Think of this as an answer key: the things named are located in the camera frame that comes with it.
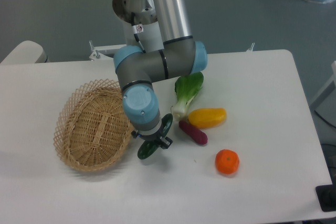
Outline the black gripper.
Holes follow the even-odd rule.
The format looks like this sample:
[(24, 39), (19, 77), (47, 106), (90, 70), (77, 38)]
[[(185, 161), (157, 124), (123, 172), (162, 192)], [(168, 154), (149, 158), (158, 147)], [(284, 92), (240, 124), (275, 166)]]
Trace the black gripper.
[(133, 130), (131, 132), (133, 138), (140, 137), (141, 139), (155, 143), (160, 148), (169, 148), (173, 141), (169, 137), (163, 136), (163, 127), (153, 128), (150, 130)]

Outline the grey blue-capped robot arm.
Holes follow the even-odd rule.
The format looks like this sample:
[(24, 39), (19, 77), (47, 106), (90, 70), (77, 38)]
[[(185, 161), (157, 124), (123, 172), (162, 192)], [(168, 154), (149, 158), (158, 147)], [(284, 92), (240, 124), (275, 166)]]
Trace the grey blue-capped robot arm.
[(152, 84), (204, 70), (205, 46), (193, 39), (184, 0), (113, 0), (112, 6), (130, 28), (113, 61), (132, 136), (167, 149), (170, 124), (160, 115)]

